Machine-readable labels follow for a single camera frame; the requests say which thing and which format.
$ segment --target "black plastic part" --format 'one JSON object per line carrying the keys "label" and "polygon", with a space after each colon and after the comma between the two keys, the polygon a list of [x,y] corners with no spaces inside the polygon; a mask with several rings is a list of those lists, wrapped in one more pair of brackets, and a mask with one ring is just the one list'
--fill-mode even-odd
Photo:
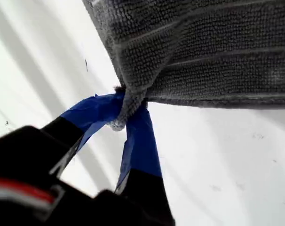
{"label": "black plastic part", "polygon": [[0,200],[0,225],[174,225],[162,178],[132,169],[122,195],[103,191],[94,199],[60,181],[82,137],[80,129],[58,117],[41,130],[27,126],[0,138],[0,178],[22,181],[55,197],[47,213]]}
{"label": "black plastic part", "polygon": [[154,222],[175,225],[161,177],[131,169],[116,193],[139,205]]}

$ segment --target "red stripe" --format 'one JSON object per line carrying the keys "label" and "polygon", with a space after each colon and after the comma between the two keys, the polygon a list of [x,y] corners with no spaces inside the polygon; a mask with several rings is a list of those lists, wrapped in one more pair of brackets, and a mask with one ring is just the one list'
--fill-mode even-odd
{"label": "red stripe", "polygon": [[24,193],[26,195],[34,196],[38,199],[53,203],[55,198],[51,194],[42,191],[32,185],[28,185],[19,181],[0,178],[0,187],[8,188],[16,192]]}

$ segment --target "towel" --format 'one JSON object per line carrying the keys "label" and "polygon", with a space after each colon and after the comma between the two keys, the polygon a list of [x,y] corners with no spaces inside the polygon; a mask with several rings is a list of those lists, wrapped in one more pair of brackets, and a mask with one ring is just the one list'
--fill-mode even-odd
{"label": "towel", "polygon": [[143,100],[285,108],[285,0],[83,0],[126,93]]}

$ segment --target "blue painter's tape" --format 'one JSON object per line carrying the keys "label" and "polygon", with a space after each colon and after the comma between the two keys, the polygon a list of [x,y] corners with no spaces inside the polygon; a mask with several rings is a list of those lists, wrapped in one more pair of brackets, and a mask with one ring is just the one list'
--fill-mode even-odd
{"label": "blue painter's tape", "polygon": [[131,169],[162,177],[156,141],[149,111],[141,106],[127,122],[127,141],[124,145],[117,186]]}
{"label": "blue painter's tape", "polygon": [[106,123],[117,118],[123,103],[124,94],[108,94],[89,97],[61,114],[84,132],[78,150]]}

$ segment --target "gray fabric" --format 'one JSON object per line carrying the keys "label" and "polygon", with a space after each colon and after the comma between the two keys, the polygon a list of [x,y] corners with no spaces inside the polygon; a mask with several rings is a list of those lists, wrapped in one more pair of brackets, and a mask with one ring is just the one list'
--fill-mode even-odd
{"label": "gray fabric", "polygon": [[174,105],[285,108],[285,0],[83,0],[126,96]]}

